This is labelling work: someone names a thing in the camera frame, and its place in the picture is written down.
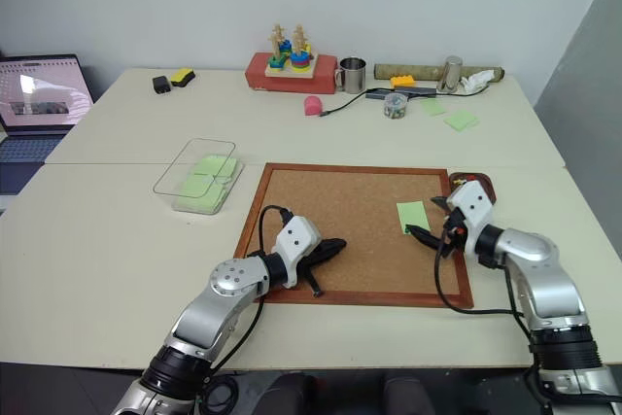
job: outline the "plastic container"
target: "plastic container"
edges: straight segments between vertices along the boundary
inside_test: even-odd
[[[176,211],[218,213],[244,164],[230,141],[189,140],[154,184]]]
[[[385,116],[389,119],[401,119],[406,115],[408,98],[399,92],[390,92],[385,96]]]

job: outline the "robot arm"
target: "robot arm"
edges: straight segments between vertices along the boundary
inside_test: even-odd
[[[182,312],[114,415],[191,413],[196,393],[235,330],[242,310],[272,287],[295,286],[298,263],[322,240],[318,229],[303,217],[286,213],[284,224],[271,254],[229,259],[216,266],[205,290]]]
[[[516,284],[537,365],[538,391],[558,413],[616,413],[620,393],[602,365],[576,285],[548,238],[490,224],[492,204],[479,182],[467,182],[446,200],[445,228],[462,239],[468,259],[506,267]]]

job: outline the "clear plastic box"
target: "clear plastic box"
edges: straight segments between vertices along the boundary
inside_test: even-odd
[[[244,164],[235,157],[235,143],[193,138],[154,184],[176,211],[218,213]]]

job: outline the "white wall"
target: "white wall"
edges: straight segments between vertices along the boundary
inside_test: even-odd
[[[594,0],[536,111],[622,258],[621,59],[622,0]]]
[[[244,68],[272,23],[369,63],[502,65],[535,103],[592,0],[0,0],[5,54],[76,52],[97,87],[130,66]]]

